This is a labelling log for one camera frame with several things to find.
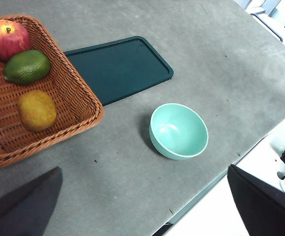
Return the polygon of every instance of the white floor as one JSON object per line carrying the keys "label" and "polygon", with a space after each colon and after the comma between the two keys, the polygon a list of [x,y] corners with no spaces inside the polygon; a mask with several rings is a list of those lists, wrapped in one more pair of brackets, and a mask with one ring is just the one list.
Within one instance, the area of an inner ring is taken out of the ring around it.
{"label": "white floor", "polygon": [[[263,18],[284,38],[285,28],[267,16]],[[280,155],[285,149],[285,119],[277,125],[237,166],[268,184],[284,190],[284,182],[277,171],[284,171]],[[190,209],[165,236],[248,236],[236,209],[226,176],[222,178],[192,209]]]}

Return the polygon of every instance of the bowl rim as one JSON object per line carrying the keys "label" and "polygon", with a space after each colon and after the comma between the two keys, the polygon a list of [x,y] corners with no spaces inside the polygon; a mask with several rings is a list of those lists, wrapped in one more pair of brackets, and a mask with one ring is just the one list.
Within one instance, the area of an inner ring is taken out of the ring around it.
{"label": "bowl rim", "polygon": [[[158,138],[156,137],[156,135],[154,135],[154,132],[153,132],[153,118],[154,118],[154,115],[155,113],[161,108],[161,107],[164,107],[164,106],[168,106],[168,105],[177,105],[177,106],[181,106],[181,107],[185,107],[186,109],[188,109],[189,111],[191,111],[192,113],[194,113],[199,119],[200,121],[202,122],[203,126],[205,127],[205,130],[206,130],[206,134],[207,134],[207,140],[206,140],[206,144],[205,146],[202,148],[202,150],[196,154],[193,154],[193,155],[182,155],[182,154],[178,154],[170,149],[168,149],[166,146],[164,146],[159,140]],[[208,129],[207,129],[207,126],[205,124],[205,122],[203,121],[203,119],[200,117],[200,115],[198,115],[193,109],[183,105],[183,104],[179,104],[179,103],[165,103],[165,104],[162,104],[160,106],[158,106],[152,113],[151,115],[151,119],[150,119],[150,130],[153,134],[153,137],[155,138],[155,140],[161,145],[161,147],[163,147],[166,151],[168,151],[169,153],[175,155],[175,156],[178,156],[178,157],[182,157],[182,158],[191,158],[191,157],[195,157],[195,156],[198,156],[200,155],[207,147],[208,145],[208,141],[209,141],[209,133],[208,133]]]}

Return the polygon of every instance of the basket rim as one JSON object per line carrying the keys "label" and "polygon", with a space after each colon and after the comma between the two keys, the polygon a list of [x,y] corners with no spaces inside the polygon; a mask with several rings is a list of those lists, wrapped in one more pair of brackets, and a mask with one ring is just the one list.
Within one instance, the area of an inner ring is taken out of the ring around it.
{"label": "basket rim", "polygon": [[97,96],[91,90],[90,86],[88,84],[86,84],[86,82],[80,76],[78,71],[74,68],[74,66],[68,60],[66,55],[63,53],[62,49],[59,47],[57,42],[54,40],[53,36],[49,33],[49,31],[46,29],[46,27],[42,24],[42,22],[39,19],[37,19],[33,16],[30,16],[30,15],[26,15],[26,14],[11,14],[11,15],[0,16],[0,20],[1,19],[10,20],[10,19],[17,19],[17,18],[27,18],[33,22],[36,22],[38,24],[38,26],[41,28],[41,30],[43,31],[43,33],[45,35],[47,35],[47,37],[49,37],[50,43],[56,49],[56,53],[59,53],[62,57],[60,60],[65,64],[67,69],[75,75],[74,77],[76,79],[76,82],[81,87],[81,89],[86,94],[90,95],[92,97],[92,99],[94,100],[95,115],[93,115],[92,117],[90,117],[88,119],[85,119],[85,120],[79,122],[78,124],[72,125],[72,126],[66,128],[64,130],[61,130],[61,131],[57,132],[56,134],[47,136],[47,137],[45,137],[45,138],[43,138],[37,142],[33,142],[30,145],[25,146],[21,149],[18,149],[18,150],[13,151],[13,152],[0,154],[0,166],[1,167],[5,166],[5,164],[3,164],[5,161],[8,161],[11,158],[19,156],[19,155],[21,155],[27,151],[30,151],[33,148],[40,147],[41,145],[45,144],[46,142],[52,141],[52,140],[59,138],[59,137],[63,137],[64,135],[71,133],[71,132],[75,133],[75,134],[80,133],[82,131],[79,132],[78,130],[80,130],[84,126],[88,127],[88,128],[95,126],[96,124],[98,124],[102,120],[103,115],[104,115],[104,107],[102,106],[102,103],[100,102],[100,100],[97,98]]}

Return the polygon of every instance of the mint green bowl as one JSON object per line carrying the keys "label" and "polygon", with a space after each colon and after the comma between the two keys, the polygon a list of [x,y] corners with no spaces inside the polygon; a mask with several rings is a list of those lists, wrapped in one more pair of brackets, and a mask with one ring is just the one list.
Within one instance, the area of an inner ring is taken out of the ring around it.
{"label": "mint green bowl", "polygon": [[208,130],[192,109],[177,103],[156,108],[151,116],[150,139],[163,155],[174,160],[189,159],[202,153],[208,144]]}

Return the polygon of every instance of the avocado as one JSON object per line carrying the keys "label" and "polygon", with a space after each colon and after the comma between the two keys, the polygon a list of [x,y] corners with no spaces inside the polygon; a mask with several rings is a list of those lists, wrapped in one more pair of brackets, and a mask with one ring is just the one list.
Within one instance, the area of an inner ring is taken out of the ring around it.
{"label": "avocado", "polygon": [[50,61],[41,51],[26,50],[14,55],[4,67],[4,78],[19,84],[31,84],[48,74]]}

